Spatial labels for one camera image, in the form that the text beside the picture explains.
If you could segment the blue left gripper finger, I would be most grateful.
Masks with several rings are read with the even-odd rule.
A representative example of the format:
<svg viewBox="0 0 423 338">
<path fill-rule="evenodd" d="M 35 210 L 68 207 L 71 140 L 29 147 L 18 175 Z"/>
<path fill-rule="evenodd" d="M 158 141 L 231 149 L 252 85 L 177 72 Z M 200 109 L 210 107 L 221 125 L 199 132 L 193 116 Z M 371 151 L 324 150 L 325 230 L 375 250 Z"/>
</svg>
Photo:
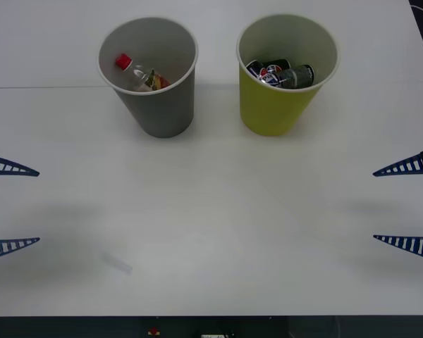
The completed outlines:
<svg viewBox="0 0 423 338">
<path fill-rule="evenodd" d="M 0 257 L 29 247 L 39 241 L 39 237 L 24 239 L 0 239 Z"/>
<path fill-rule="evenodd" d="M 39 176 L 40 173 L 25 165 L 0 157 L 0 175 Z"/>
</svg>

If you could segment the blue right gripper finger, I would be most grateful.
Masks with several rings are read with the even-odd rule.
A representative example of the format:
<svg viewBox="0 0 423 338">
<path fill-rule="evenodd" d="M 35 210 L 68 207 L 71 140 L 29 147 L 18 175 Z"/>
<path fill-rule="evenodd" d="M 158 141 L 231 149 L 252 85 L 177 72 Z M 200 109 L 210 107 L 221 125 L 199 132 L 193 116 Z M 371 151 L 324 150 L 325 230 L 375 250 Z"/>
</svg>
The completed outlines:
<svg viewBox="0 0 423 338">
<path fill-rule="evenodd" d="M 373 238 L 423 258 L 423 237 L 396 237 L 374 234 Z"/>
<path fill-rule="evenodd" d="M 394 175 L 423 175 L 423 151 L 409 158 L 392 163 L 373 173 L 375 177 Z"/>
</svg>

